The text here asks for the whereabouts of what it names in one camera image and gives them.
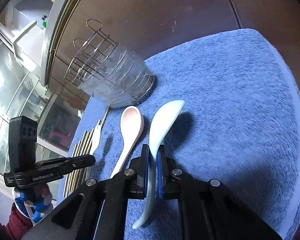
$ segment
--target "blue and white glove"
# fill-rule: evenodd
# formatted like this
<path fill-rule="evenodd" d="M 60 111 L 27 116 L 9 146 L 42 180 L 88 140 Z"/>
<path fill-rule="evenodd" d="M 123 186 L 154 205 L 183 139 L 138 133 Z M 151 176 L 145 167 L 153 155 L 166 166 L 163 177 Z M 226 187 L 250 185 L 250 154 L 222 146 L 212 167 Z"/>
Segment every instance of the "blue and white glove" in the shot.
<path fill-rule="evenodd" d="M 25 192 L 18 188 L 14 187 L 12 189 L 12 196 L 16 207 L 18 210 L 26 217 L 30 218 L 25 207 L 25 202 L 30 204 L 32 207 L 33 215 L 30 218 L 33 222 L 38 223 L 43 217 L 49 214 L 53 210 L 52 194 L 50 192 L 49 186 L 47 184 L 35 186 L 33 188 L 35 202 L 32 203 L 28 200 Z"/>

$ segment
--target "spoon bowl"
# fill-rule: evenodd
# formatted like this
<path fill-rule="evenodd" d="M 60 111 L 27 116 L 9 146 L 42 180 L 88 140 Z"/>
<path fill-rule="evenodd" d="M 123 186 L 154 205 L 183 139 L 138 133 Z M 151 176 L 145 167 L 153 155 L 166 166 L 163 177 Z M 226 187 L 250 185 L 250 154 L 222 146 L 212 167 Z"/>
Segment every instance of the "spoon bowl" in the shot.
<path fill-rule="evenodd" d="M 141 217 L 133 224 L 133 229 L 141 227 L 148 220 L 152 212 L 155 197 L 155 162 L 157 152 L 162 140 L 177 119 L 184 105 L 185 102 L 183 100 L 170 101 L 163 105 L 153 117 L 149 134 L 150 160 L 146 207 Z"/>
<path fill-rule="evenodd" d="M 143 128 L 144 119 L 139 109 L 128 106 L 121 115 L 120 128 L 123 137 L 123 150 L 110 178 L 121 171 L 129 153 L 139 139 Z"/>

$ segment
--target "metal screw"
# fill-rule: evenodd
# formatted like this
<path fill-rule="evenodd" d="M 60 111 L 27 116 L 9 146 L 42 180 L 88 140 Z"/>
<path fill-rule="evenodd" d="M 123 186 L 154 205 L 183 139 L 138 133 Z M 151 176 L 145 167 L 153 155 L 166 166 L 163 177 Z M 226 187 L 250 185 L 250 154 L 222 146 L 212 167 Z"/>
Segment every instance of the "metal screw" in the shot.
<path fill-rule="evenodd" d="M 175 175 L 175 176 L 179 176 L 179 175 L 182 174 L 182 170 L 180 170 L 180 169 L 174 169 L 174 170 L 172 171 L 172 174 Z"/>
<path fill-rule="evenodd" d="M 95 179 L 87 179 L 86 184 L 87 186 L 93 186 L 97 181 Z"/>
<path fill-rule="evenodd" d="M 124 174 L 126 174 L 127 176 L 130 176 L 134 173 L 134 170 L 133 169 L 126 169 L 124 170 Z"/>
<path fill-rule="evenodd" d="M 211 184 L 211 186 L 213 186 L 213 187 L 219 187 L 219 186 L 220 186 L 220 181 L 217 180 L 217 179 L 212 179 L 212 180 L 210 181 L 210 184 Z"/>

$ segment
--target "pink spoon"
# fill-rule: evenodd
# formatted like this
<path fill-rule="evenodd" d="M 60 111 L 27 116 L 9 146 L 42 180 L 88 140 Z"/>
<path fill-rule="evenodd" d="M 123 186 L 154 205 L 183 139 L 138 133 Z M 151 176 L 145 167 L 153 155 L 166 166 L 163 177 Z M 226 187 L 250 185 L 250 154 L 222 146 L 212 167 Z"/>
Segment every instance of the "pink spoon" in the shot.
<path fill-rule="evenodd" d="M 120 127 L 123 137 L 123 150 L 110 178 L 121 171 L 129 153 L 143 131 L 144 120 L 139 109 L 135 106 L 128 106 L 121 115 Z"/>

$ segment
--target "red fabric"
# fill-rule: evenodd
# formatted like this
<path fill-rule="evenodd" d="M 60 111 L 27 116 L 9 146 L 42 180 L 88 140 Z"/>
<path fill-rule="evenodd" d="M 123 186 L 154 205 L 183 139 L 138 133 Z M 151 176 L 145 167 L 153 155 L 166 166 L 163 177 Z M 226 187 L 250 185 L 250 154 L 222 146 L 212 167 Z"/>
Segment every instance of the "red fabric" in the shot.
<path fill-rule="evenodd" d="M 9 216 L 9 222 L 6 226 L 3 226 L 7 234 L 13 240 L 20 240 L 21 237 L 32 227 L 32 222 L 29 218 L 25 217 L 16 208 L 16 204 L 13 203 L 11 207 L 11 214 Z"/>

